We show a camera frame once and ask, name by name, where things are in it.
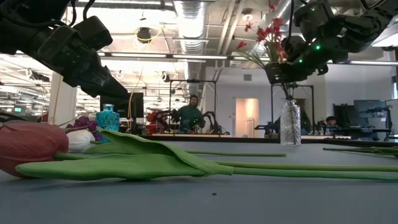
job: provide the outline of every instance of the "table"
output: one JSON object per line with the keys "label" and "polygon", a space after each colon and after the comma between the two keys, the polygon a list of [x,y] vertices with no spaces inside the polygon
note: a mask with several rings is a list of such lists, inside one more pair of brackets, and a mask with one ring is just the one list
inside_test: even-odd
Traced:
{"label": "table", "polygon": [[[213,160],[281,164],[398,165],[393,157],[265,143],[167,142],[186,150],[285,152],[288,157]],[[397,223],[398,183],[260,176],[179,177],[148,182],[20,180],[0,171],[5,224]]]}

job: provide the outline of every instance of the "blue vase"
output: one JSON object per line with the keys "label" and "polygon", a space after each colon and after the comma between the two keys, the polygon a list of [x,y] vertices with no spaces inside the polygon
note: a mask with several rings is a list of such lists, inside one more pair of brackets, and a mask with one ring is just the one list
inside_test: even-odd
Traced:
{"label": "blue vase", "polygon": [[[120,114],[113,112],[112,104],[104,104],[104,110],[96,114],[97,126],[111,131],[119,131]],[[101,142],[109,142],[103,136],[99,139]]]}

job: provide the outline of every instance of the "person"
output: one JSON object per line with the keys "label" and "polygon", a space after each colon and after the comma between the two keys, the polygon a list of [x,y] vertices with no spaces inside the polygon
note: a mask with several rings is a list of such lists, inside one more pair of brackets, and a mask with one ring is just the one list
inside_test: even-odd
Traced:
{"label": "person", "polygon": [[190,133],[193,128],[205,127],[205,121],[201,117],[198,107],[198,97],[192,95],[189,99],[189,105],[183,106],[178,110],[180,116],[180,131]]}
{"label": "person", "polygon": [[329,116],[326,118],[327,126],[337,126],[337,119],[334,116]]}

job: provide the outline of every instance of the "clear glass vase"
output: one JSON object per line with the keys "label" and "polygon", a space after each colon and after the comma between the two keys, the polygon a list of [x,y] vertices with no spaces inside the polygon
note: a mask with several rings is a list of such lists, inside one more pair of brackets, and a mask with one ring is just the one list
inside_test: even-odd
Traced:
{"label": "clear glass vase", "polygon": [[286,100],[280,114],[280,144],[301,145],[300,107],[295,100]]}
{"label": "clear glass vase", "polygon": [[[113,112],[112,104],[104,104],[103,111],[96,114],[97,126],[111,131],[119,131],[119,113]],[[100,136],[101,142],[109,142],[103,136]]]}

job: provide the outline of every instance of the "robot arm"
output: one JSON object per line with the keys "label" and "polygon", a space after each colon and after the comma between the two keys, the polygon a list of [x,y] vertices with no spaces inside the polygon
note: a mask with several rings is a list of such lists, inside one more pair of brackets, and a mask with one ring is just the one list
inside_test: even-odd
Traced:
{"label": "robot arm", "polygon": [[[308,3],[294,13],[294,24],[300,27],[304,39],[292,36],[282,41],[289,56],[286,63],[267,71],[270,83],[303,81],[315,70],[319,75],[326,74],[327,61],[344,62],[349,52],[366,49],[396,14],[398,0],[381,0],[359,17],[335,16],[328,0]],[[346,31],[340,36],[343,28]]]}
{"label": "robot arm", "polygon": [[0,0],[0,52],[14,55],[20,50],[92,97],[125,98],[127,90],[102,66],[97,54],[112,43],[109,31],[95,16],[74,27],[63,23],[70,1],[74,6],[76,0]]}

